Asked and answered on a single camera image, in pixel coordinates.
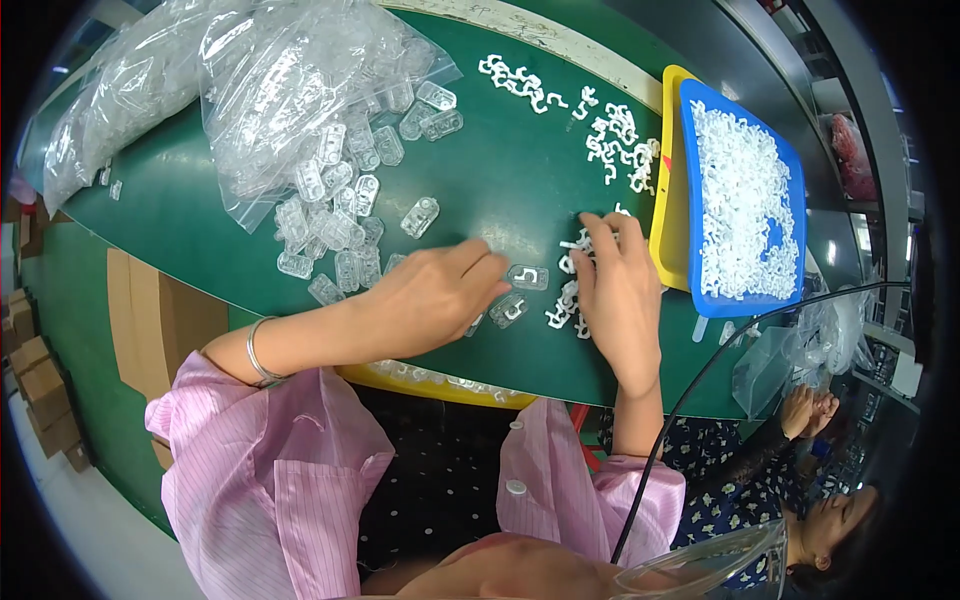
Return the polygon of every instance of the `hand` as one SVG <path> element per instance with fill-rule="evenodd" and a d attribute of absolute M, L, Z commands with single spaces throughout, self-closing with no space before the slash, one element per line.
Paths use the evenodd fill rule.
<path fill-rule="evenodd" d="M 508 267 L 479 239 L 412 253 L 369 292 L 345 300 L 357 309 L 369 361 L 416 356 L 462 337 L 510 291 L 500 279 Z"/>
<path fill-rule="evenodd" d="M 827 392 L 822 396 L 813 399 L 813 411 L 810 415 L 810 421 L 806 424 L 804 432 L 800 434 L 801 438 L 812 438 L 824 430 L 837 408 L 840 407 L 840 400 L 833 394 Z"/>
<path fill-rule="evenodd" d="M 627 397 L 645 395 L 660 376 L 660 277 L 634 217 L 612 212 L 603 219 L 582 213 L 596 266 L 570 251 L 577 268 L 580 311 L 590 336 L 610 363 Z M 619 231 L 619 245 L 613 232 Z"/>
<path fill-rule="evenodd" d="M 794 388 L 783 403 L 783 410 L 780 412 L 783 435 L 790 440 L 796 439 L 809 426 L 812 415 L 813 390 L 804 383 Z"/>

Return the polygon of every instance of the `black cable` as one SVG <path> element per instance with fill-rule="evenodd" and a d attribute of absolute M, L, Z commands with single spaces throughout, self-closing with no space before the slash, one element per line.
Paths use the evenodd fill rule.
<path fill-rule="evenodd" d="M 771 310 L 768 313 L 764 313 L 758 317 L 753 317 L 750 319 L 739 329 L 737 329 L 733 335 L 730 336 L 726 342 L 724 342 L 723 346 L 718 348 L 717 351 L 713 353 L 713 356 L 711 356 L 704 367 L 700 369 L 700 372 L 697 373 L 697 376 L 693 378 L 693 381 L 690 382 L 690 385 L 686 386 L 686 390 L 684 390 L 684 392 L 680 395 L 677 405 L 673 407 L 673 410 L 670 411 L 670 414 L 667 416 L 667 418 L 663 420 L 663 427 L 660 429 L 657 440 L 654 442 L 653 449 L 650 450 L 650 456 L 647 458 L 647 464 L 643 468 L 643 475 L 640 477 L 640 485 L 636 488 L 634 503 L 630 507 L 630 512 L 627 514 L 627 520 L 624 522 L 623 529 L 620 531 L 620 538 L 616 541 L 616 547 L 613 549 L 613 556 L 610 558 L 611 564 L 616 564 L 617 561 L 620 560 L 620 554 L 623 553 L 623 547 L 627 544 L 627 537 L 630 535 L 630 528 L 634 525 L 636 511 L 640 507 L 640 498 L 643 496 L 643 489 L 647 487 L 647 480 L 650 479 L 650 471 L 653 469 L 654 463 L 656 462 L 657 450 L 660 449 L 660 446 L 663 444 L 663 438 L 666 437 L 666 430 L 669 429 L 670 425 L 673 424 L 673 419 L 677 417 L 677 413 L 680 412 L 681 407 L 684 406 L 686 399 L 690 396 L 690 392 L 697 387 L 697 384 L 700 383 L 700 380 L 704 378 L 704 374 L 709 370 L 710 367 L 713 366 L 713 363 L 720 358 L 727 348 L 729 348 L 733 342 L 747 329 L 769 317 L 790 312 L 792 310 L 797 310 L 799 308 L 803 308 L 804 306 L 822 302 L 824 300 L 833 300 L 834 298 L 840 298 L 841 296 L 846 296 L 848 294 L 867 292 L 869 290 L 875 290 L 881 287 L 910 287 L 910 283 L 908 281 L 878 281 L 876 283 L 868 283 L 859 287 L 847 288 L 844 290 L 831 292 L 829 294 L 823 294 L 821 296 L 814 296 L 813 298 L 808 298 L 807 300 L 797 302 L 796 304 L 781 306 L 776 310 Z"/>

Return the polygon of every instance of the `blue plastic tray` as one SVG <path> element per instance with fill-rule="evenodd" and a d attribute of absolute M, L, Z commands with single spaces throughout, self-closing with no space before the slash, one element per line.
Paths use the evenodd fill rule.
<path fill-rule="evenodd" d="M 797 240 L 800 255 L 797 257 L 797 291 L 787 300 L 780 300 L 768 294 L 744 294 L 743 300 L 731 298 L 714 298 L 709 294 L 700 293 L 700 249 L 704 246 L 704 198 L 700 177 L 700 156 L 697 152 L 697 134 L 693 129 L 693 112 L 690 101 L 702 101 L 707 110 L 713 108 L 721 112 L 731 112 L 736 118 L 745 118 L 749 125 L 760 125 L 777 142 L 777 152 L 780 160 L 790 169 L 790 180 L 787 182 L 787 191 L 790 196 L 790 212 L 793 213 L 793 237 Z M 777 135 L 763 121 L 754 117 L 736 102 L 724 98 L 720 93 L 701 84 L 697 80 L 688 79 L 680 84 L 680 116 L 684 125 L 684 145 L 686 146 L 686 175 L 690 186 L 690 260 L 687 269 L 687 281 L 690 284 L 690 294 L 697 312 L 708 319 L 725 317 L 744 317 L 759 315 L 787 304 L 800 301 L 800 294 L 804 287 L 804 258 L 806 255 L 806 195 L 804 192 L 804 169 L 800 164 L 793 147 L 785 139 Z M 780 243 L 782 231 L 779 226 L 770 222 L 771 231 L 768 247 Z"/>

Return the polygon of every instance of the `white button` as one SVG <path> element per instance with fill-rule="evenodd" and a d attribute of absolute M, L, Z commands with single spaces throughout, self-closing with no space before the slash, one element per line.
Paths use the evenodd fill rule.
<path fill-rule="evenodd" d="M 527 493 L 527 486 L 519 479 L 511 479 L 507 482 L 507 492 L 513 495 L 524 495 Z"/>

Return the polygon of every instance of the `yellow plastic tray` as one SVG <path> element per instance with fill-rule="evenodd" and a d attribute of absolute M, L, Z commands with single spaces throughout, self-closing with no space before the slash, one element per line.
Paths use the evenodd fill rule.
<path fill-rule="evenodd" d="M 350 383 L 357 385 L 365 385 L 388 392 L 399 392 L 410 396 L 434 398 L 445 402 L 523 410 L 537 399 L 536 396 L 530 394 L 517 394 L 516 396 L 506 396 L 506 401 L 498 402 L 490 394 L 475 394 L 470 390 L 455 388 L 447 382 L 437 385 L 432 381 L 397 381 L 389 375 L 374 371 L 367 365 L 337 367 L 337 373 Z"/>
<path fill-rule="evenodd" d="M 690 207 L 679 105 L 680 83 L 685 79 L 697 78 L 676 64 L 663 69 L 663 133 L 660 136 L 657 199 L 650 226 L 650 255 L 663 285 L 689 292 L 686 267 L 690 247 Z"/>

